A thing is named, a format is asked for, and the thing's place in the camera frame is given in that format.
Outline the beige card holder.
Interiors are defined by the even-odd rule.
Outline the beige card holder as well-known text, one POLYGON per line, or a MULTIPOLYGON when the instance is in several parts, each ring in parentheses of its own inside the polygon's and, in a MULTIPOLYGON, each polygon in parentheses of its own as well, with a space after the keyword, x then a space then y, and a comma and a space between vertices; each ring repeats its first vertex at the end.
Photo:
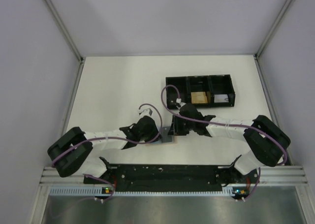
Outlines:
POLYGON ((176 143, 175 137, 170 136, 170 135, 162 137, 160 140, 163 142, 162 144, 174 144, 174 143, 176 143))

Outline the dark grey card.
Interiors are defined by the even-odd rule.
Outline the dark grey card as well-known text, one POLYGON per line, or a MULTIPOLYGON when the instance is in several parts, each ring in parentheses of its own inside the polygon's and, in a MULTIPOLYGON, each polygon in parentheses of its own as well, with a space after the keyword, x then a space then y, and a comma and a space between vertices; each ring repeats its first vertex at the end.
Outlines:
POLYGON ((163 127, 161 129, 161 143, 172 143, 173 142, 173 133, 171 126, 163 127))

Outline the light blue card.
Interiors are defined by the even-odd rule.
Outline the light blue card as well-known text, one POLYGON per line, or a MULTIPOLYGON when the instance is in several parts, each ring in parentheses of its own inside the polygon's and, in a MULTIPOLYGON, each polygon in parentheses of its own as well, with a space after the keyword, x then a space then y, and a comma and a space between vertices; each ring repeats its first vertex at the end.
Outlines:
POLYGON ((150 145, 158 145, 158 144, 162 144, 163 142, 161 140, 156 141, 156 142, 152 142, 150 143, 150 145))

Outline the black three-compartment tray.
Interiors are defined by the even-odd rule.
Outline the black three-compartment tray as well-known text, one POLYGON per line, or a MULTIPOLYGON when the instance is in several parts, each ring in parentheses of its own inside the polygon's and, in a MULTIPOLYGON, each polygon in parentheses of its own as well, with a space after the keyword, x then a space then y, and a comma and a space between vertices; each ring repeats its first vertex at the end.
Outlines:
POLYGON ((205 92, 208 103, 193 104, 199 108, 233 107, 235 104, 235 91, 230 75, 203 75, 203 76, 180 76, 167 77, 166 85, 173 85, 166 89, 166 104, 171 110, 176 109, 177 93, 184 103, 191 103, 191 92, 205 92), (227 94, 229 103, 214 103, 214 95, 227 94))

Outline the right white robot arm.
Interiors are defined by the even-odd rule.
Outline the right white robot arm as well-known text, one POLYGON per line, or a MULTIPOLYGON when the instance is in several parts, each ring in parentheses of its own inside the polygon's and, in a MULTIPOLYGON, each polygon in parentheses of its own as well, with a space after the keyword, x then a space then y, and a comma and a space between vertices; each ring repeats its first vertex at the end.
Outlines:
POLYGON ((268 117, 258 115, 253 120, 222 119, 202 115, 191 103, 176 103, 184 129, 207 137, 225 137, 246 142, 249 152, 240 155, 231 165, 230 178, 242 182, 248 173, 262 166, 275 167, 287 160, 290 138, 268 117))

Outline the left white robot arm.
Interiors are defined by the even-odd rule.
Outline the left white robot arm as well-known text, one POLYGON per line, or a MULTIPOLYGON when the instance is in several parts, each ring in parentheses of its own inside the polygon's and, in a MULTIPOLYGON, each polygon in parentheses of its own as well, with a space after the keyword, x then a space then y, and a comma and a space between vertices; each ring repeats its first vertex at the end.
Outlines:
POLYGON ((73 127, 47 150, 60 177, 75 173, 92 175, 101 183, 111 179, 112 172, 105 155, 107 150, 126 150, 161 139, 154 119, 140 117, 137 123, 107 132, 86 132, 73 127))

